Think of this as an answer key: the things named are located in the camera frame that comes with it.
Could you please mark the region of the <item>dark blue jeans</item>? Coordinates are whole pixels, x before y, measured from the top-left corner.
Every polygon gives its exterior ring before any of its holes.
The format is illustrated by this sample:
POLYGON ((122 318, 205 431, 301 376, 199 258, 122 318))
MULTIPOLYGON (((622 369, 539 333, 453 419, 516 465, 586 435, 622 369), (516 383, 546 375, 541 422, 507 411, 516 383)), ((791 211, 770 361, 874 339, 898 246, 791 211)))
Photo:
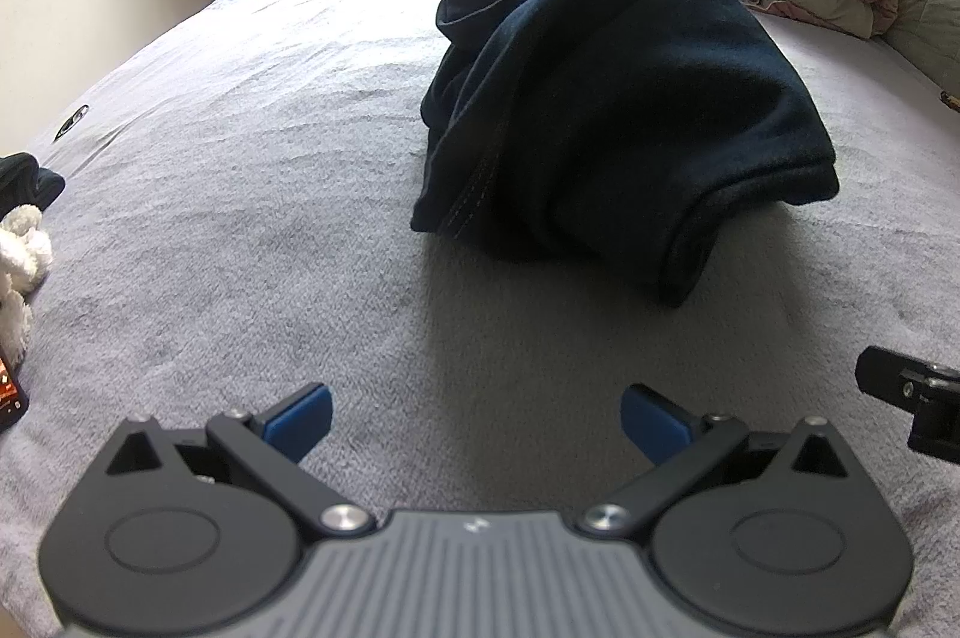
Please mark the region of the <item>dark blue jeans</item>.
POLYGON ((677 306, 727 219, 838 193, 811 94, 739 0, 441 0, 418 232, 677 306))

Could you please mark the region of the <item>smartphone with lit screen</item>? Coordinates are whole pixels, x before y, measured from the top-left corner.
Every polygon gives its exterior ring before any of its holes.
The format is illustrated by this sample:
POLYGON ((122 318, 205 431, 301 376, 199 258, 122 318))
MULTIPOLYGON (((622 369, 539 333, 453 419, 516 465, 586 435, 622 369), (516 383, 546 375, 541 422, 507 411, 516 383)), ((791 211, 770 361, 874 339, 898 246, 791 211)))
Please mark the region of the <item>smartphone with lit screen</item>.
POLYGON ((0 432, 13 429, 25 417, 29 398, 18 381, 18 372, 5 354, 0 356, 0 432))

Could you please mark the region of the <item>small brown object on bed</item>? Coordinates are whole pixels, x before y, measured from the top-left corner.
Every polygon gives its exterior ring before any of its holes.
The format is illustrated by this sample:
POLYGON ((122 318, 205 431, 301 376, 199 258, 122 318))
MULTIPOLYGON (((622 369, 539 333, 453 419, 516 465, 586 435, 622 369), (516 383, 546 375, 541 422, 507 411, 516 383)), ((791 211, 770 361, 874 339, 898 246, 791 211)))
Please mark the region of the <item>small brown object on bed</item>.
POLYGON ((947 107, 950 107, 956 112, 960 112, 960 99, 957 95, 950 94, 950 92, 942 91, 940 92, 940 101, 944 102, 947 107))

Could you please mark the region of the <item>white plush garment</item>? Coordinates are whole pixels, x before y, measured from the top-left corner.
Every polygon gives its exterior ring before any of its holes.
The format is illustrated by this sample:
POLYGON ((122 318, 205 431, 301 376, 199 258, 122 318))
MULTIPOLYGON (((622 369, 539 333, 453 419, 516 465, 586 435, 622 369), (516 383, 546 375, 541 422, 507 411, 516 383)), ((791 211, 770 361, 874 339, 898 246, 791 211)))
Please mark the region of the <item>white plush garment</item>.
POLYGON ((39 289, 53 265, 52 242, 43 229, 43 211, 20 204, 2 219, 0 303, 2 304, 2 359, 16 370, 25 358, 32 329, 29 297, 39 289))

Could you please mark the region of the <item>dark garment at bed edge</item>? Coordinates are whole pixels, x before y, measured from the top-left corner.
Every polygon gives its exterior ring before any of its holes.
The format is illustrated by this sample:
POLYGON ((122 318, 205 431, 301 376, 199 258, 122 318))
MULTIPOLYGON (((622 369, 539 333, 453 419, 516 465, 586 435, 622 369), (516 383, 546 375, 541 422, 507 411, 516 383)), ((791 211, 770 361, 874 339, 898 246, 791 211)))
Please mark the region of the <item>dark garment at bed edge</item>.
POLYGON ((25 204, 46 211, 64 189, 64 177, 41 167, 29 152, 16 152, 0 159, 0 216, 25 204))

